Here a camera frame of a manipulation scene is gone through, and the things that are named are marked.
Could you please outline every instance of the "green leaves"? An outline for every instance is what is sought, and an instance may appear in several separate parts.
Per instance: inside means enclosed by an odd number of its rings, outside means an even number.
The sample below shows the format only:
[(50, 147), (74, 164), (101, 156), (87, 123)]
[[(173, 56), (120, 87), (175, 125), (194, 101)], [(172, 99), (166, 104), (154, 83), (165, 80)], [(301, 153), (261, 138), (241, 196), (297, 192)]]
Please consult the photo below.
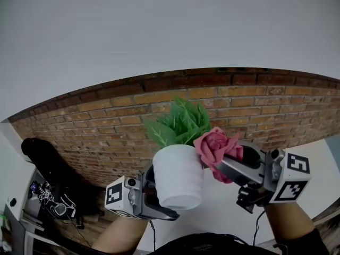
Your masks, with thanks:
[(150, 138), (159, 146), (167, 147), (177, 144), (176, 133), (170, 127), (152, 121), (146, 121), (144, 125)]
[(208, 112), (201, 104), (197, 106), (175, 97), (170, 114), (157, 117), (157, 122), (145, 122), (149, 137), (161, 147), (193, 141), (211, 129)]

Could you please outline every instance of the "brick wall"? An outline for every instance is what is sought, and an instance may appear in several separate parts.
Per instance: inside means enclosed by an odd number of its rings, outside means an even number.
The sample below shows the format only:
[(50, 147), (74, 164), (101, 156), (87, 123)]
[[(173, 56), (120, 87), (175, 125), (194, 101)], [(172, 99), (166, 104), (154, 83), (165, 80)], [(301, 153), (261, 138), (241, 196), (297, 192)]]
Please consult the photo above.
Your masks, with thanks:
[(61, 95), (9, 118), (24, 139), (50, 141), (78, 173), (106, 186), (133, 175), (157, 145), (145, 118), (175, 95), (200, 102), (212, 126), (265, 148), (340, 133), (340, 81), (278, 69), (208, 68), (134, 76)]

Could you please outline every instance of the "pink rose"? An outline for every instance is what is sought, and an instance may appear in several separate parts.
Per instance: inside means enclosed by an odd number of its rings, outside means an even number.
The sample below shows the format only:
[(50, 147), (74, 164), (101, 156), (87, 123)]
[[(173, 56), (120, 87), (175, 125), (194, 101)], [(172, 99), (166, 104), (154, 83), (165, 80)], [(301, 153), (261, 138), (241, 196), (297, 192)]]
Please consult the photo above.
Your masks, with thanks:
[(209, 132), (204, 133), (201, 137), (194, 140), (193, 144), (196, 153), (201, 155), (201, 160), (209, 166), (214, 178), (224, 183), (231, 183), (215, 165), (219, 164), (224, 154), (228, 154), (238, 160), (243, 158), (243, 147), (238, 144), (239, 134), (234, 137), (227, 137), (224, 131), (219, 127), (214, 127)]

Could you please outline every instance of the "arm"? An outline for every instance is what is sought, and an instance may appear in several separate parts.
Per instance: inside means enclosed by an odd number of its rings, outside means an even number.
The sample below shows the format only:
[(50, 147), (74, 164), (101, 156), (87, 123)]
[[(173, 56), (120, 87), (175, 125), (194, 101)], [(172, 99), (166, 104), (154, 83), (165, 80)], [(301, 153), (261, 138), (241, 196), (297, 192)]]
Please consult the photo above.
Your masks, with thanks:
[(92, 248), (107, 253), (133, 253), (148, 225), (147, 220), (117, 217)]
[(298, 239), (315, 227), (297, 203), (273, 203), (265, 206), (276, 241)]

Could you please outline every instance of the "potted plant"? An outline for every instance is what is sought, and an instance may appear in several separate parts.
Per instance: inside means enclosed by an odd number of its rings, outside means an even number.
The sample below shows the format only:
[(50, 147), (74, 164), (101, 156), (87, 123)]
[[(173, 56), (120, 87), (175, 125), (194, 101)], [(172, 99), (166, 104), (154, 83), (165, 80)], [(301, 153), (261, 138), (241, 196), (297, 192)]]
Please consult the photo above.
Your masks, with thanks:
[(202, 105), (175, 97), (169, 114), (146, 121), (148, 135), (161, 150), (152, 163), (159, 204), (187, 210), (202, 200), (203, 167), (194, 140), (211, 130), (208, 112)]

